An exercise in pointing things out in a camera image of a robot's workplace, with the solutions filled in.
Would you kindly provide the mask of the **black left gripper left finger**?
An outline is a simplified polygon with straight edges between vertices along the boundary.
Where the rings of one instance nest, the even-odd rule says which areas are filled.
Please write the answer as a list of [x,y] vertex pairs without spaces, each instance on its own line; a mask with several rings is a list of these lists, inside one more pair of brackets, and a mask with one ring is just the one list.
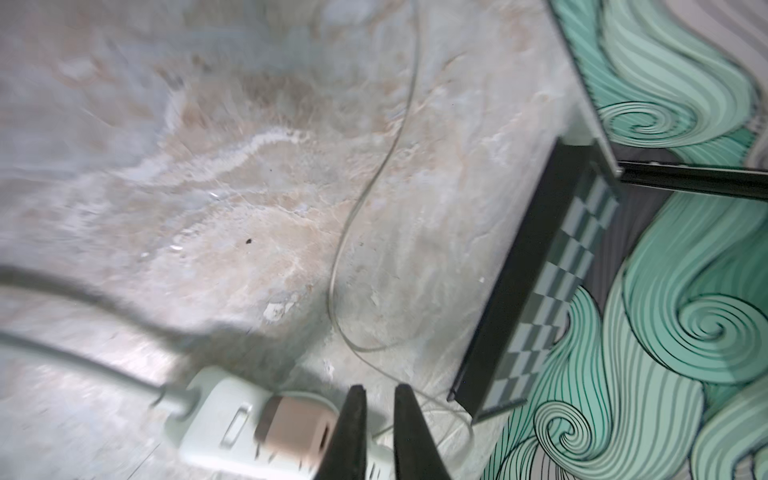
[[367,396],[353,385],[314,480],[364,480],[367,469]]

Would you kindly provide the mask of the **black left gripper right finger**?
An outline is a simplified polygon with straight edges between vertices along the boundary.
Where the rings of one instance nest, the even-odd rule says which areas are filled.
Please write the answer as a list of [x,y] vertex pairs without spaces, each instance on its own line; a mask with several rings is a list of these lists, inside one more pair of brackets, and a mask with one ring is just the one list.
[[450,480],[408,384],[399,384],[395,389],[393,445],[398,480]]

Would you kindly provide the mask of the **white power strip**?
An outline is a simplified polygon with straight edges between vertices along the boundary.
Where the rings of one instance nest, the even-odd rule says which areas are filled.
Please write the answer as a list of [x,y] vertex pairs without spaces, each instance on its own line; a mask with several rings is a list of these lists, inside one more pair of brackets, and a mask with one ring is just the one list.
[[274,395],[307,395],[310,392],[274,393],[218,367],[202,369],[190,382],[194,406],[165,423],[166,438],[185,462],[210,470],[251,479],[312,479],[320,464],[301,467],[259,447],[256,425],[266,402]]

